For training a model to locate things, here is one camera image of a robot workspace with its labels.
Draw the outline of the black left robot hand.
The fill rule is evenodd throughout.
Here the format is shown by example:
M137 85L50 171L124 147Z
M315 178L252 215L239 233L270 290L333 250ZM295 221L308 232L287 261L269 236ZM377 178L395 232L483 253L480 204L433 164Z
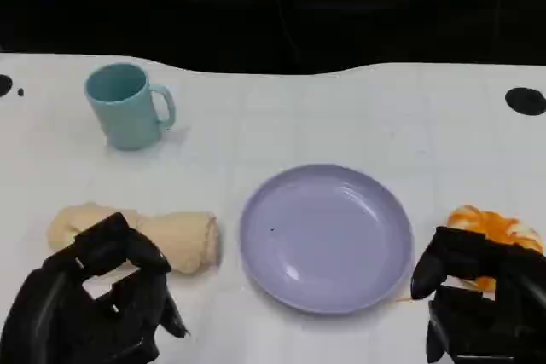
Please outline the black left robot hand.
M23 282L3 325L3 363L150 363L163 327L188 330L167 286L171 265L116 212Z

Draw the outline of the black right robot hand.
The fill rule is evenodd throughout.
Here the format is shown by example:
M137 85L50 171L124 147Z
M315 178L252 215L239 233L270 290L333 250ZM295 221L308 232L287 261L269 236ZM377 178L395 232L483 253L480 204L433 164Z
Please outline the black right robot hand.
M438 226L413 271L427 298L426 356L455 363L545 361L545 257L484 234Z

